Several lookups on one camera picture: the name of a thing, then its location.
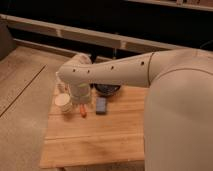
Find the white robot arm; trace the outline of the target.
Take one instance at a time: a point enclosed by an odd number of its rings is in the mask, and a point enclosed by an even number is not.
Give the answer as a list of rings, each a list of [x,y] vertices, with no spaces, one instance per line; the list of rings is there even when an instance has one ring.
[[[147,88],[145,171],[213,171],[212,51],[155,51],[96,64],[69,60],[58,76],[74,86]]]

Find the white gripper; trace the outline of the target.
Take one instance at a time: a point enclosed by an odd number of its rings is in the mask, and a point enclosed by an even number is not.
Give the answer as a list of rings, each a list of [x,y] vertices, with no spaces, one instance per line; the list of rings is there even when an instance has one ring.
[[[70,85],[70,97],[73,104],[87,104],[91,101],[89,84]]]

